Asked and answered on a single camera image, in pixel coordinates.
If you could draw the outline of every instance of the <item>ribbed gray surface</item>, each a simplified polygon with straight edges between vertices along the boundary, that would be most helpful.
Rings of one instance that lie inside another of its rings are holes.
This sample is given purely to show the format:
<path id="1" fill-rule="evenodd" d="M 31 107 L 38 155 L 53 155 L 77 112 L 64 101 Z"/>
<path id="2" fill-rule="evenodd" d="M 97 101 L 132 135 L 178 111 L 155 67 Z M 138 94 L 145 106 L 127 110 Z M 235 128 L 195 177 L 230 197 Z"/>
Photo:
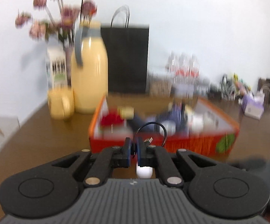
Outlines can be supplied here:
<path id="1" fill-rule="evenodd" d="M 180 189 L 168 188 L 158 179 L 109 179 L 86 189 L 69 209 L 53 217 L 25 220 L 5 216 L 0 224 L 265 224 L 261 217 L 224 220 L 202 213 Z"/>

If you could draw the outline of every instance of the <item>red box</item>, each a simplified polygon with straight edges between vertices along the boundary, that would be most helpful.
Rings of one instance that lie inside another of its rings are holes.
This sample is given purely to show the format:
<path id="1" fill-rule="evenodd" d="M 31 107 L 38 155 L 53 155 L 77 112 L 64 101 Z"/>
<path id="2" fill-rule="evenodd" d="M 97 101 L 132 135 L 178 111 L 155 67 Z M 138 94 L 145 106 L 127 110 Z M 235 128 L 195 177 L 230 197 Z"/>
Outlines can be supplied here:
<path id="1" fill-rule="evenodd" d="M 182 101 L 186 104 L 190 104 L 196 113 L 211 112 L 218 119 L 219 126 L 216 131 L 190 135 L 189 138 L 183 138 L 177 135 L 169 136 L 164 146 L 168 152 L 176 152 L 177 149 L 185 148 L 210 157 L 228 155 L 230 153 L 238 136 L 240 126 L 235 120 L 208 100 L 201 97 L 194 97 L 193 99 L 172 99 L 151 98 L 139 95 L 109 95 L 102 98 L 89 126 L 88 135 L 91 151 L 93 153 L 98 153 L 106 147 L 123 146 L 124 144 L 124 139 L 105 140 L 99 133 L 100 119 L 108 112 L 109 108 L 131 106 L 135 111 L 141 113 L 160 113 L 167 109 L 168 103 L 173 100 L 175 102 Z M 153 144 L 155 145 L 161 145 L 163 141 L 163 137 L 157 133 L 140 133 L 138 135 L 143 139 L 152 137 Z"/>

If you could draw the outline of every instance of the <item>yellow mug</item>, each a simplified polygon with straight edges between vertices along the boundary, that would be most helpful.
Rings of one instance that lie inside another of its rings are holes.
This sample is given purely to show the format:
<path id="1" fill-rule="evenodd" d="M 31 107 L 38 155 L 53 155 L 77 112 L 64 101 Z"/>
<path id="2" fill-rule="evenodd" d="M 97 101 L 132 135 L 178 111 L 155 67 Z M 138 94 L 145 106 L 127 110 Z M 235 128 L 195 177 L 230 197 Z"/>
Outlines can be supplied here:
<path id="1" fill-rule="evenodd" d="M 68 119 L 75 112 L 73 90 L 54 88 L 48 91 L 48 107 L 54 119 Z"/>

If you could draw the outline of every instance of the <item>yellow thermos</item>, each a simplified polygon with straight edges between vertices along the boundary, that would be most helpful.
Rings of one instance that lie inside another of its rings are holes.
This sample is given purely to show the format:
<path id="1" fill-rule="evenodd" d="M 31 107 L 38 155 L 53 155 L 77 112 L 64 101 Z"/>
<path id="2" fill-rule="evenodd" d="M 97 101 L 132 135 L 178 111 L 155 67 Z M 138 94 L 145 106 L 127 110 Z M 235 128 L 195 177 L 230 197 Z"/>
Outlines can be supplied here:
<path id="1" fill-rule="evenodd" d="M 108 93 L 108 58 L 99 22 L 81 23 L 76 32 L 71 82 L 76 112 L 93 112 Z"/>

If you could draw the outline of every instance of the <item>milk carton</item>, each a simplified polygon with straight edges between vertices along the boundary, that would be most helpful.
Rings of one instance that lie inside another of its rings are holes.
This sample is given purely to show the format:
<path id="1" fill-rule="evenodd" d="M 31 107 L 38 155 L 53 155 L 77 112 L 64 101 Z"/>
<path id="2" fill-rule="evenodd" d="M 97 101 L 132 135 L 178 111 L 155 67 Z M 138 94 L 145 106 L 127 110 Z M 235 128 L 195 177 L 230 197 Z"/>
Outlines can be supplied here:
<path id="1" fill-rule="evenodd" d="M 67 87 L 65 52 L 60 47 L 50 47 L 46 56 L 48 88 Z"/>

